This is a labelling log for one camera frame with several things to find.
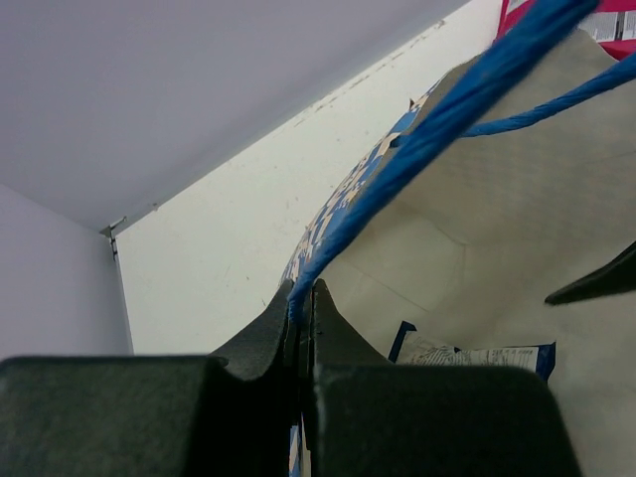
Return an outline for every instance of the red package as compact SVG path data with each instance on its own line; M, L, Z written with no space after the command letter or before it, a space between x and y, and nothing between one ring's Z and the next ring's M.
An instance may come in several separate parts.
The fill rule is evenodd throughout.
M535 0L504 0L497 38L514 27L533 3ZM622 60L636 52L636 0L604 0L578 27L612 57Z

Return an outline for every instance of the blue and white packet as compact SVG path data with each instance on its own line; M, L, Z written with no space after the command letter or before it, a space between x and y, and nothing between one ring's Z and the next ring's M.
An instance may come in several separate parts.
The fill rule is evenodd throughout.
M547 381L555 368L557 343L461 350L431 340L418 333L414 325L402 321L389 360L399 365L513 366L537 373Z

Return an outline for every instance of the blue rope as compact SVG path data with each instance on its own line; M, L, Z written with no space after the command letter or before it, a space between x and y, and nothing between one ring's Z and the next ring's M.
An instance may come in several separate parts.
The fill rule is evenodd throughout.
M305 264L289 294L289 318L304 320L304 298L314 280L422 169L521 81L598 5L598 0L538 0L496 42L410 135L340 225Z
M616 63L597 77L590 79L566 94L514 116L475 124L462 137L490 136L532 126L634 79L636 79L636 53L631 54L622 62ZM391 143L391 146L402 146L406 143L407 138L408 135L397 137Z

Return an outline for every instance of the paper bag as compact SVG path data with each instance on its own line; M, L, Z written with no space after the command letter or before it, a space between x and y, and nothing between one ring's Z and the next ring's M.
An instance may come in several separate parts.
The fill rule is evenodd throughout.
M531 109L613 63L577 31L482 121ZM343 181L284 277L297 276L392 160L391 141L468 67L420 99ZM550 386L587 476L636 475L636 293L554 308L544 299L636 239L635 127L631 82L532 127L460 139L323 273L340 312L385 356L402 321L466 349L556 341Z

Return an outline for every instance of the snack package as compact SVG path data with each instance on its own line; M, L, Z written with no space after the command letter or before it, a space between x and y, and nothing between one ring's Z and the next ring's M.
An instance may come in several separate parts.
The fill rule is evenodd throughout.
M417 332L402 321L389 360L399 365L421 366L514 366L537 373L547 381L555 368L557 343L510 346L488 350L460 350Z
M504 0L497 38L514 27L535 0ZM616 60L636 51L636 0L604 0L578 28L587 32Z

